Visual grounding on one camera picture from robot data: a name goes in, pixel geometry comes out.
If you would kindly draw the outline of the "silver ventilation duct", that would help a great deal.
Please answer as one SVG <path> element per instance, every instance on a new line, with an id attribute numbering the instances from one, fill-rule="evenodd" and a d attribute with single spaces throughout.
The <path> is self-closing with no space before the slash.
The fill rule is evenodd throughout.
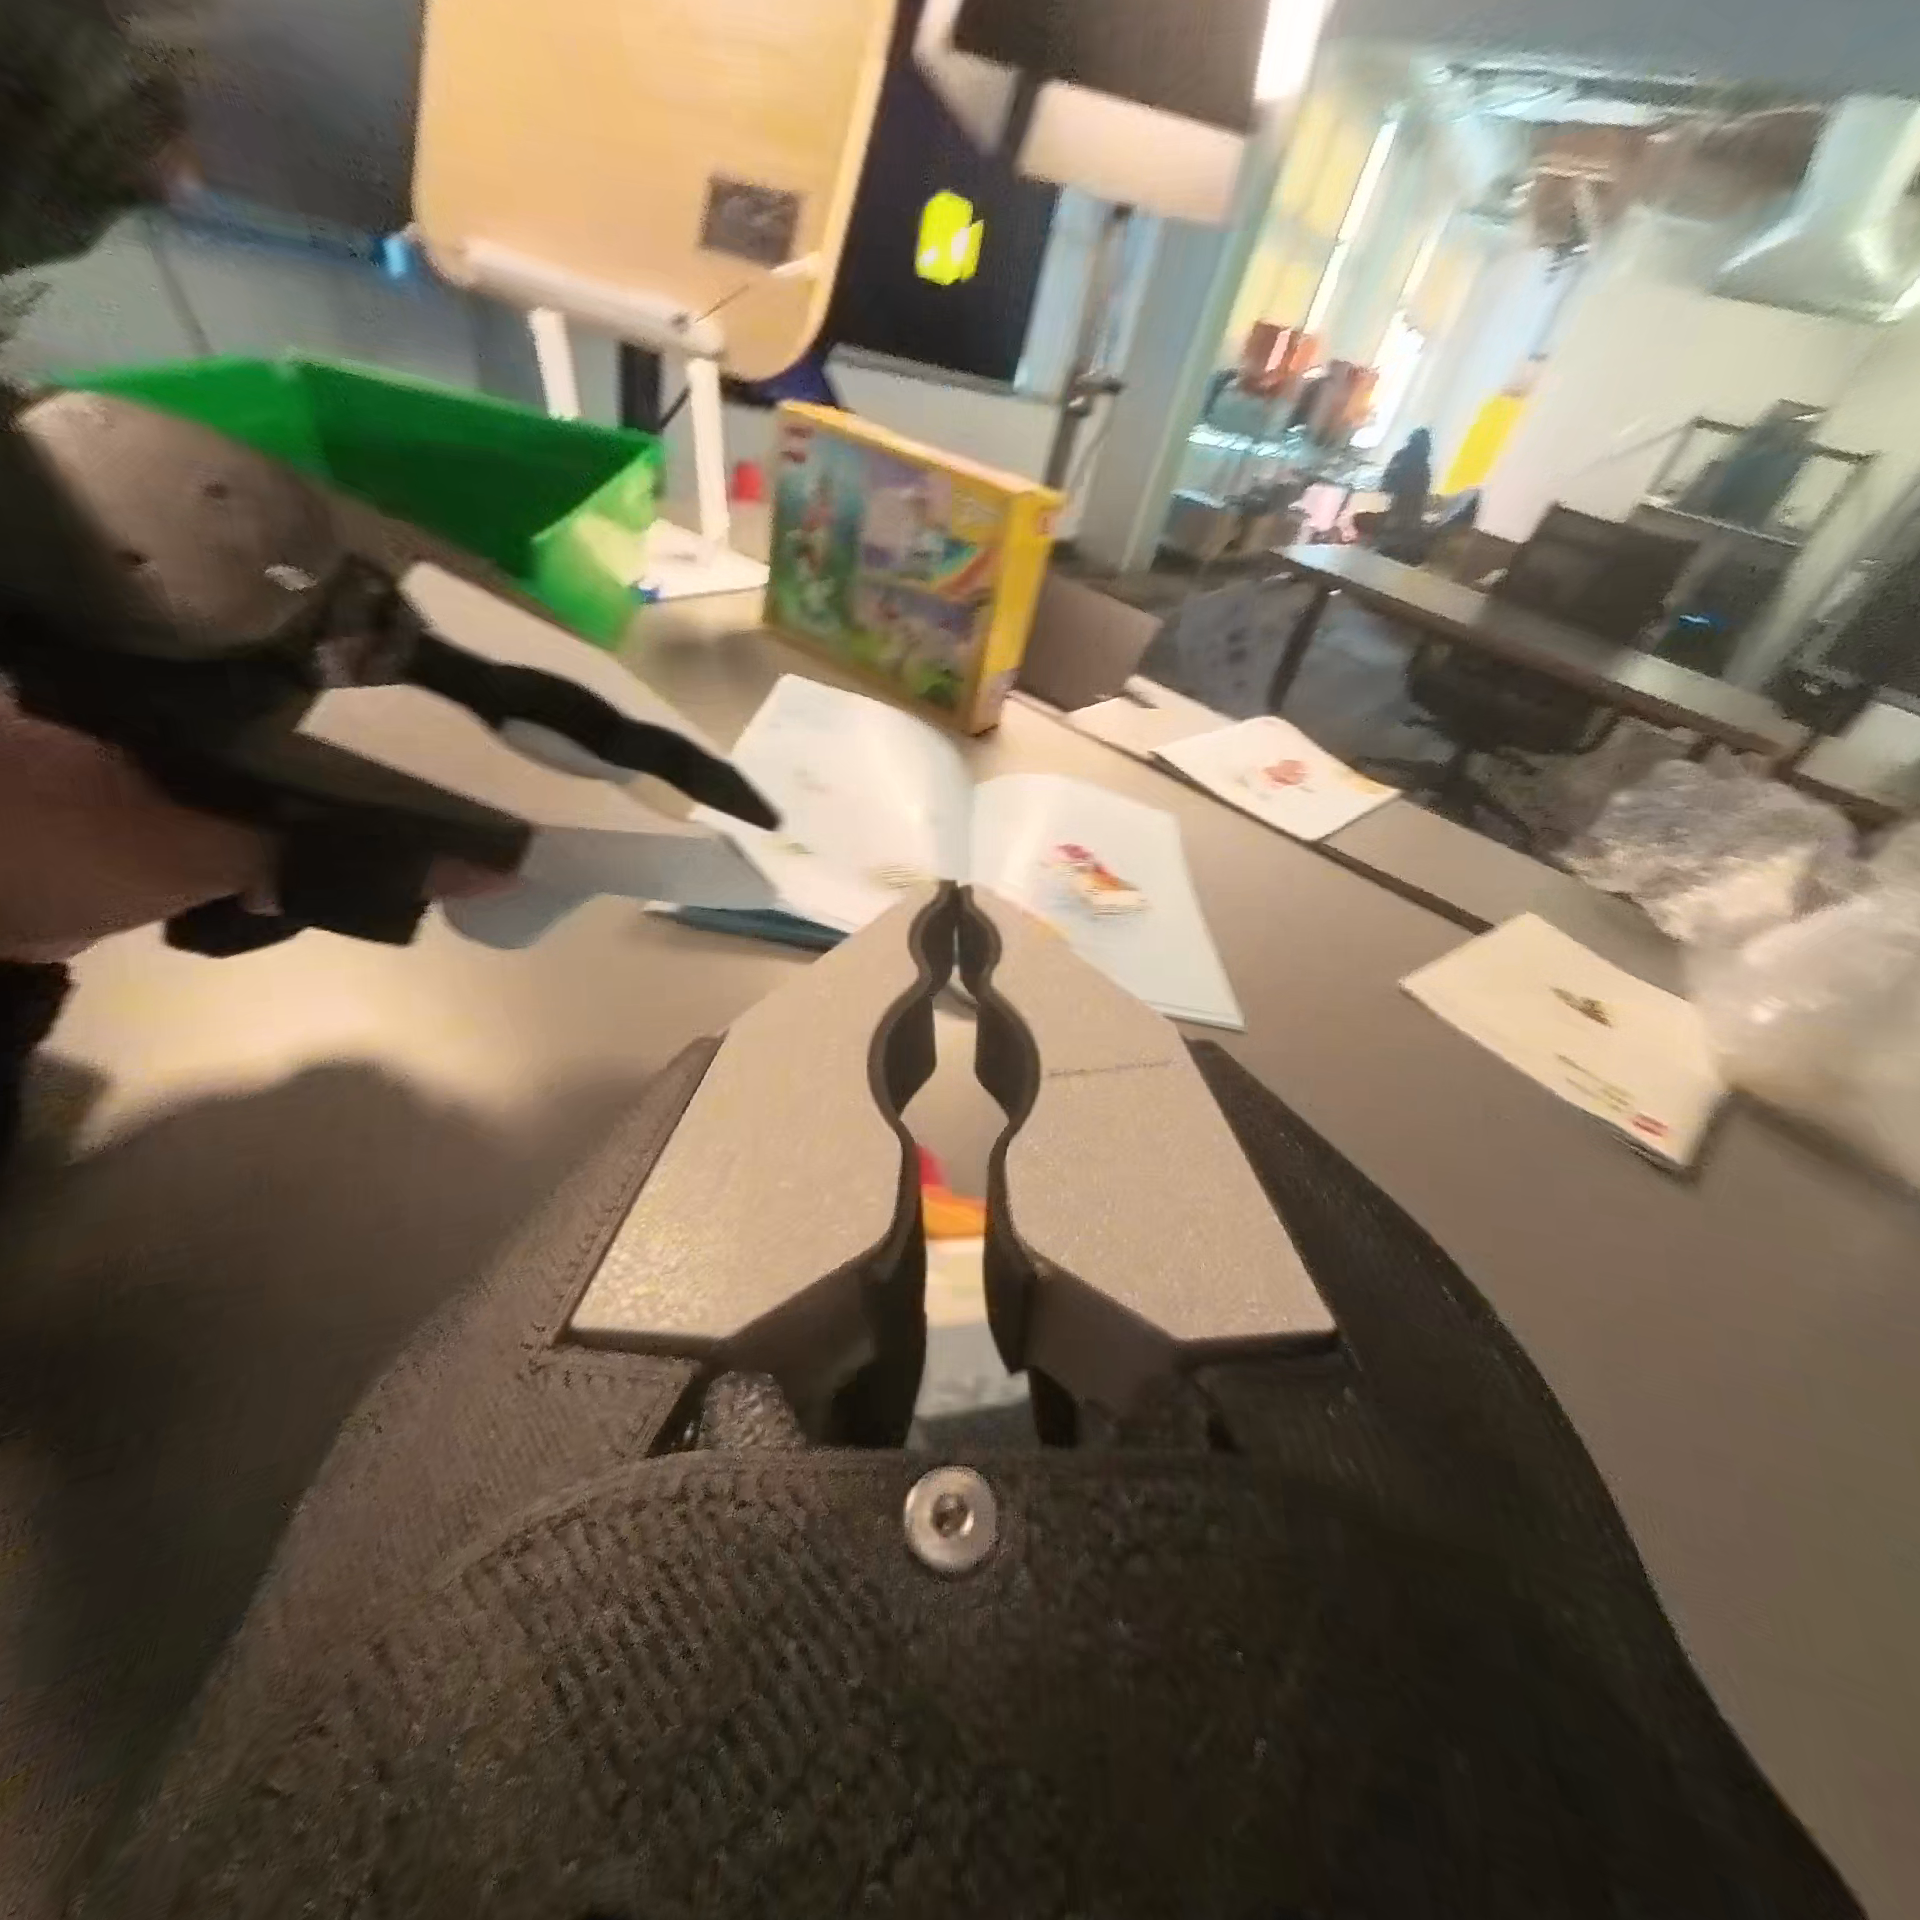
<path id="1" fill-rule="evenodd" d="M 1856 93 L 1826 117 L 1783 214 L 1730 254 L 1711 292 L 1850 325 L 1917 302 L 1917 101 Z"/>

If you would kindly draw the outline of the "rainbow lego build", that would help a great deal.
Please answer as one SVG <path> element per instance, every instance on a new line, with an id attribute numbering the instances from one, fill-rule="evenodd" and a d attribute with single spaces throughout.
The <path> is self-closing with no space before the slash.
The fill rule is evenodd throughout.
<path id="1" fill-rule="evenodd" d="M 1135 918 L 1152 906 L 1142 890 L 1077 843 L 1056 846 L 1046 855 L 1046 874 L 1068 906 L 1094 918 Z"/>

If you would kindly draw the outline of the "white booklet red picture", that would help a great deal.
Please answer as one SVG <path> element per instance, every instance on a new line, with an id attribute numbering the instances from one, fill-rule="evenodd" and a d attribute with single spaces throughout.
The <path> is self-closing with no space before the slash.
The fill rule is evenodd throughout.
<path id="1" fill-rule="evenodd" d="M 1404 797 L 1276 715 L 1182 736 L 1154 748 L 1152 759 L 1226 807 L 1307 846 L 1326 843 Z"/>

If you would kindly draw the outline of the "black office chair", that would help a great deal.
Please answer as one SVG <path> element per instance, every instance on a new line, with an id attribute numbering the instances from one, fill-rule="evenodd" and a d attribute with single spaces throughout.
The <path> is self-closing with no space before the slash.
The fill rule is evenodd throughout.
<path id="1" fill-rule="evenodd" d="M 1447 750 L 1407 788 L 1462 827 L 1491 822 L 1504 840 L 1534 851 L 1541 830 L 1504 804 L 1474 773 L 1482 760 L 1564 760 L 1595 750 L 1613 715 L 1580 687 L 1496 656 L 1428 642 L 1406 667 L 1406 695 Z"/>

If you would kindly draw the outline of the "clear plastic bags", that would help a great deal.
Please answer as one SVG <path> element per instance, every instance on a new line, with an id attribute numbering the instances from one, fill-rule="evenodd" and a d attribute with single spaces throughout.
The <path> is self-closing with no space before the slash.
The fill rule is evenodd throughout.
<path id="1" fill-rule="evenodd" d="M 1682 948 L 1733 1090 L 1916 1184 L 1916 820 L 1866 843 L 1780 779 L 1669 759 L 1556 860 Z"/>

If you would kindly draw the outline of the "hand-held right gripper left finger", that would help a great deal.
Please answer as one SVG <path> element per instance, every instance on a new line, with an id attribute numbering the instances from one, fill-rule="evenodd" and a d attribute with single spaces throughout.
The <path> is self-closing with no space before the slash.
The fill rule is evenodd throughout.
<path id="1" fill-rule="evenodd" d="M 829 1447 L 899 1450 L 920 1391 L 925 1230 L 904 1108 L 936 1064 L 963 894 L 935 883 L 716 1040 L 567 1340 L 765 1376 Z"/>

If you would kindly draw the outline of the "yellow lego set box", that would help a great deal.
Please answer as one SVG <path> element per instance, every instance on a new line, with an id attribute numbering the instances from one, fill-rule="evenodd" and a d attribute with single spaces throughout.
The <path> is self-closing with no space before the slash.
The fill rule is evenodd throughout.
<path id="1" fill-rule="evenodd" d="M 959 736 L 997 728 L 1064 493 L 786 400 L 771 508 L 765 628 Z"/>

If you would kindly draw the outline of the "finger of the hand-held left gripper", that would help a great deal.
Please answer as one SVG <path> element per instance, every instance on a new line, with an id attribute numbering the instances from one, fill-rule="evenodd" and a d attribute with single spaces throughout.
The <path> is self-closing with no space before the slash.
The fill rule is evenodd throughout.
<path id="1" fill-rule="evenodd" d="M 590 683 L 527 659 L 495 659 L 454 639 L 429 615 L 415 568 L 392 590 L 392 680 L 444 699 L 487 732 L 532 756 L 532 736 L 558 743 L 562 771 L 645 776 L 678 797 L 758 830 L 780 827 L 782 813 L 731 759 L 706 748 L 678 722 L 639 715 Z"/>
<path id="2" fill-rule="evenodd" d="M 461 712 L 310 712 L 299 732 L 530 824 L 508 879 L 439 901 L 474 944 L 530 948 L 604 899 L 646 910 L 778 906 L 775 884 L 728 831 L 663 813 L 636 775 L 548 728 L 509 722 L 495 734 Z"/>

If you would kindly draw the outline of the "light wooden folded table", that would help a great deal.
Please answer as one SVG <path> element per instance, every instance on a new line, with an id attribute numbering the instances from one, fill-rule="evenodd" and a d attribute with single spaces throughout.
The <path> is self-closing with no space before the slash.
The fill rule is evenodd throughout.
<path id="1" fill-rule="evenodd" d="M 888 63 L 888 3 L 434 3 L 414 214 L 426 259 L 517 308 L 548 415 L 575 330 L 678 364 L 693 526 L 588 548 L 624 604 L 765 588 L 733 548 L 724 378 L 818 343 Z"/>

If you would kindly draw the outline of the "green plastic bin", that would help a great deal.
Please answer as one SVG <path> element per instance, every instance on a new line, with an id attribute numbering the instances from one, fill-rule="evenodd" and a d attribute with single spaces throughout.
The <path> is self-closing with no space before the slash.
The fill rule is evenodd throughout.
<path id="1" fill-rule="evenodd" d="M 303 355 L 54 375 L 205 426 L 492 565 L 612 651 L 642 600 L 664 492 L 658 437 Z"/>

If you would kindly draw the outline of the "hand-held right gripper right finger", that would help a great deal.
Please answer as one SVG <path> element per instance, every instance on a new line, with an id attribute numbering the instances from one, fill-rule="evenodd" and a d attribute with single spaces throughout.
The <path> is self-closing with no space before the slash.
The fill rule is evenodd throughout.
<path id="1" fill-rule="evenodd" d="M 1223 1364 L 1333 1352 L 1333 1309 L 1178 1026 L 982 890 L 957 896 L 956 964 L 1002 1116 L 987 1318 L 1043 1444 Z"/>

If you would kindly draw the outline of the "grey cardboard box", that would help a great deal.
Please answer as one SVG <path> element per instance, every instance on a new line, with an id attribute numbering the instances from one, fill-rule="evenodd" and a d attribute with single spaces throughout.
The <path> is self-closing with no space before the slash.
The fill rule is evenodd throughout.
<path id="1" fill-rule="evenodd" d="M 1163 618 L 1052 568 L 1015 675 L 1015 692 L 1058 712 L 1123 695 Z"/>

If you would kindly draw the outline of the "long dark table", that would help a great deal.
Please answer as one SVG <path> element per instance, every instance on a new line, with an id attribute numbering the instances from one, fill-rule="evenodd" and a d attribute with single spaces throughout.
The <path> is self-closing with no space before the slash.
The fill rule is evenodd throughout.
<path id="1" fill-rule="evenodd" d="M 1709 678 L 1637 647 L 1613 645 L 1547 615 L 1508 605 L 1423 566 L 1359 543 L 1295 543 L 1279 554 L 1278 586 L 1304 586 L 1268 680 L 1263 707 L 1282 712 L 1335 597 L 1398 622 L 1420 639 L 1518 666 L 1642 722 L 1701 736 L 1734 752 L 1780 759 L 1813 752 L 1816 734 L 1760 692 Z"/>

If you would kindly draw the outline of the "person's left hand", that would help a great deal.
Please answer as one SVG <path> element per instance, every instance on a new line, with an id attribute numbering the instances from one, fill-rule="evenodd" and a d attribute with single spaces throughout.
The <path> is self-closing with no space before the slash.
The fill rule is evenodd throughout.
<path id="1" fill-rule="evenodd" d="M 277 843 L 168 800 L 119 752 L 3 702 L 3 960 L 60 964 L 119 933 L 263 896 Z"/>

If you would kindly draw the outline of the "white instruction booklet red logo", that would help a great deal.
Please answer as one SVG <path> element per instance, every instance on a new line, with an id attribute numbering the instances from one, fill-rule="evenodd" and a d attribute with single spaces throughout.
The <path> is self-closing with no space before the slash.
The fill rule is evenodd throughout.
<path id="1" fill-rule="evenodd" d="M 1672 1173 L 1698 1164 L 1727 1088 L 1690 998 L 1534 914 L 1468 939 L 1398 988 L 1648 1162 Z"/>

